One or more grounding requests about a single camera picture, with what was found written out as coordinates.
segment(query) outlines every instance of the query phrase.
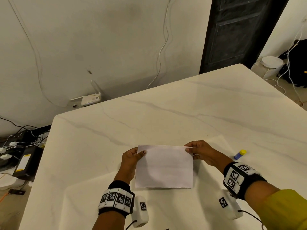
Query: white marble table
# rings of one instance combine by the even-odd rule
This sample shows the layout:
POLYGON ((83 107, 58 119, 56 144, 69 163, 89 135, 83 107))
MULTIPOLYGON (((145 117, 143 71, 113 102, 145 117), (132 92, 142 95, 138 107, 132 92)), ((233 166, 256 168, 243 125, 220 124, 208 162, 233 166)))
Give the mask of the white marble table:
MULTIPOLYGON (((307 112, 238 64, 56 116, 20 230, 91 229, 123 152, 198 139, 229 156, 246 149, 241 161, 307 198, 307 112)), ((261 229, 248 215, 227 220, 216 199, 222 174, 205 163, 194 169, 193 189, 135 189, 132 181, 147 199, 142 229, 261 229)))

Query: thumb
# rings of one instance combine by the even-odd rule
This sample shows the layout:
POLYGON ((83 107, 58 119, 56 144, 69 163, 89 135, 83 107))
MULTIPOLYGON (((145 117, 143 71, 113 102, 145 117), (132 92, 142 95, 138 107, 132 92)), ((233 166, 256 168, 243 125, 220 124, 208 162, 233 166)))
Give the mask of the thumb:
POLYGON ((199 154, 198 148, 186 148, 185 151, 190 153, 190 154, 199 154))
POLYGON ((138 154, 135 155, 136 159, 139 161, 142 157, 146 155, 147 151, 142 151, 139 152, 138 154))

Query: door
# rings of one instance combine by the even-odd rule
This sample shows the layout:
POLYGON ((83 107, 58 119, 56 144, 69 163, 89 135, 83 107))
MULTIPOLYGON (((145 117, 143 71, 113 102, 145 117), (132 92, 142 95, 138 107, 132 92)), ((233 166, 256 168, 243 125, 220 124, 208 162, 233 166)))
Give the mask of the door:
POLYGON ((213 0, 200 73, 251 67, 288 0, 213 0))

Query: sleeve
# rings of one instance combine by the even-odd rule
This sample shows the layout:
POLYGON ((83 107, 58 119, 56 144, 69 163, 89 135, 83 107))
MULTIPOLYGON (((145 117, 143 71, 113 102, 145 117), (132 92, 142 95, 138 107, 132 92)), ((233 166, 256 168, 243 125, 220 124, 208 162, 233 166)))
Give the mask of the sleeve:
POLYGON ((267 197, 259 217, 268 230, 307 229, 307 200, 294 190, 280 190, 267 197))

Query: hand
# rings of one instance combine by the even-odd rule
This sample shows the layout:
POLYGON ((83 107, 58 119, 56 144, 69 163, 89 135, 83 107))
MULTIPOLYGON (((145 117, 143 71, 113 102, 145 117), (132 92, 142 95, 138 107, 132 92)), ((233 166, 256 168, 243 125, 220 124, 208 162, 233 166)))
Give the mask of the hand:
POLYGON ((114 178, 129 184, 135 175, 136 163, 146 154, 146 151, 138 152, 138 148, 132 148, 122 155, 122 163, 114 178))
POLYGON ((225 166, 233 162, 231 158, 215 150, 204 140, 192 141, 185 146, 192 147, 186 148, 185 150, 193 155, 194 160, 204 160, 208 165, 215 166, 222 173, 225 166))

